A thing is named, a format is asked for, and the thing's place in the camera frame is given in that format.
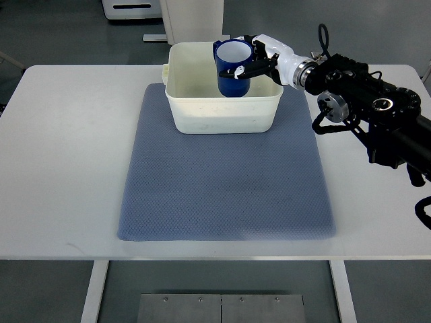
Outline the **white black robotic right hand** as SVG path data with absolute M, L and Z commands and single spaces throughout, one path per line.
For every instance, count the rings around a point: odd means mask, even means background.
M 252 62 L 237 68 L 235 78 L 266 75 L 278 85 L 304 89 L 306 78 L 317 67 L 315 60 L 296 55 L 288 45 L 268 35 L 244 35 L 236 39 L 251 45 L 253 53 Z

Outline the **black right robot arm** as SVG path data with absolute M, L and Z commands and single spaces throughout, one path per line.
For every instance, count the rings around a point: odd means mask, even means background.
M 318 98 L 316 134 L 350 131 L 366 147 L 370 163 L 406 164 L 415 187 L 430 179 L 430 120 L 422 116 L 416 92 L 339 54 L 303 72 L 300 84 Z

